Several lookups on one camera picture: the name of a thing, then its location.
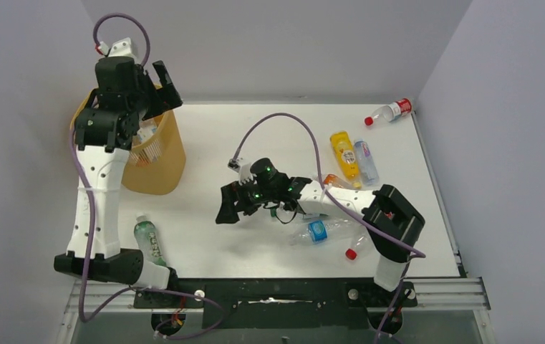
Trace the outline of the green tea bottle table edge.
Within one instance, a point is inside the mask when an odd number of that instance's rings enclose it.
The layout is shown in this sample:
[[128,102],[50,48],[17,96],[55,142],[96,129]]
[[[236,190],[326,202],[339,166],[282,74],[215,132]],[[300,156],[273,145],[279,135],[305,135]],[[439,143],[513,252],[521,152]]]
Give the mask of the green tea bottle table edge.
[[144,258],[149,262],[162,267],[167,267],[167,262],[160,249],[157,233],[157,228],[146,214],[136,214],[136,224],[133,229],[133,234],[138,244],[138,248],[142,251]]

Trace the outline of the red cap bottle corner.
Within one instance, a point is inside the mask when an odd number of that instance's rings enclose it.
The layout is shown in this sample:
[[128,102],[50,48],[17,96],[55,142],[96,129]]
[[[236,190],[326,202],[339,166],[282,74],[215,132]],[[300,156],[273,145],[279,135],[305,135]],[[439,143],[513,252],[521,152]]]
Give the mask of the red cap bottle corner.
[[376,109],[370,116],[364,119],[364,124],[367,127],[372,127],[378,125],[381,120],[384,120],[386,123],[393,123],[410,115],[414,109],[415,102],[413,99],[404,97]]

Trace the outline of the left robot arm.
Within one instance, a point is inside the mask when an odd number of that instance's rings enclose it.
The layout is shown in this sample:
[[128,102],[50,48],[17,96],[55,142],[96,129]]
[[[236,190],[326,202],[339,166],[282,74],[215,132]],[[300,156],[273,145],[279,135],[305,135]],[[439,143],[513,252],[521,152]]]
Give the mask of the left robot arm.
[[118,234],[120,187],[139,122],[180,107],[183,101],[163,61],[153,63],[155,86],[132,57],[103,57],[95,65],[97,87],[70,127],[71,153],[79,174],[72,236],[54,270],[84,280],[159,290],[173,269],[123,248]]

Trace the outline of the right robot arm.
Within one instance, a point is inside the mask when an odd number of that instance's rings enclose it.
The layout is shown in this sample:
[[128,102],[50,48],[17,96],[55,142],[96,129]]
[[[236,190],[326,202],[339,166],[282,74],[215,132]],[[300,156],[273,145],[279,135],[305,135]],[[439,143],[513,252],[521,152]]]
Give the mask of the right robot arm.
[[237,181],[221,187],[217,224],[235,224],[265,205],[281,205],[298,214],[322,214],[356,221],[364,226],[380,258],[371,286],[372,299],[391,305],[399,296],[399,283],[408,262],[421,252],[414,245],[425,225],[421,213],[394,187],[352,190],[325,186],[312,178],[289,177],[268,158],[249,163],[231,159],[228,167]]

